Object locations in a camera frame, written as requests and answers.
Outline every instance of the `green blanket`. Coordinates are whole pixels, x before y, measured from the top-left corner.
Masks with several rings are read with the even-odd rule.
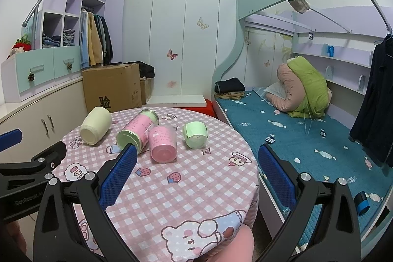
[[[300,79],[306,91],[306,96],[300,106],[296,110],[288,112],[288,114],[294,118],[324,117],[325,113],[323,111],[329,105],[326,80],[302,56],[288,62],[288,67]]]

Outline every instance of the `cardboard box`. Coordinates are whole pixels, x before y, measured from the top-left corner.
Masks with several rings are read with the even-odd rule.
[[[151,97],[151,93],[153,91],[153,81],[154,78],[146,78],[144,80],[141,79],[142,105],[146,105],[147,101],[149,101]]]
[[[142,107],[139,65],[114,65],[82,71],[87,111],[101,106],[110,112]]]

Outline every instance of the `cup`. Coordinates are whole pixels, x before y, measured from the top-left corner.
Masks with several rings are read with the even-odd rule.
[[[149,132],[150,154],[158,163],[169,163],[177,156],[176,131],[164,125],[158,125]]]
[[[201,121],[192,121],[183,126],[183,136],[191,149],[200,149],[208,139],[208,129]]]
[[[159,117],[154,111],[142,110],[117,134],[117,145],[123,150],[127,143],[131,143],[140,153],[147,144],[150,130],[159,123]]]
[[[103,107],[95,107],[83,121],[79,134],[86,144],[93,146],[107,133],[111,123],[111,113]]]

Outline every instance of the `round table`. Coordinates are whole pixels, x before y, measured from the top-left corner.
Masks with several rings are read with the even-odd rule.
[[[63,138],[67,155],[53,171],[61,181],[97,172],[120,150],[117,133],[143,108],[112,113],[112,125],[95,146],[86,145],[79,128]],[[258,166],[239,133],[218,119],[178,108],[150,108],[160,124],[177,131],[177,160],[158,164],[149,145],[106,213],[117,232],[141,262],[186,262],[214,255],[236,235],[240,225],[252,227],[258,209]],[[208,141],[202,149],[185,144],[182,127],[202,121]],[[89,248],[100,253],[80,205],[74,205]]]

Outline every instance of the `blue mattress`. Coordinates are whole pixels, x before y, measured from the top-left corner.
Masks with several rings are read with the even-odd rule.
[[[370,209],[358,217],[360,232],[365,231],[392,184],[393,173],[390,171],[386,177],[362,147],[348,139],[347,127],[329,116],[313,121],[291,118],[286,113],[276,111],[253,91],[247,92],[241,101],[217,99],[217,102],[226,111],[232,126],[247,141],[256,158],[260,146],[270,137],[271,141],[274,140],[270,145],[272,149],[298,172],[309,172],[319,181],[334,182],[344,177],[353,197],[360,191],[366,192]],[[325,138],[321,134],[322,130],[326,134]],[[264,179],[282,214],[287,217],[289,208],[280,203],[266,176]],[[309,242],[319,213],[320,206],[315,206],[299,246]]]

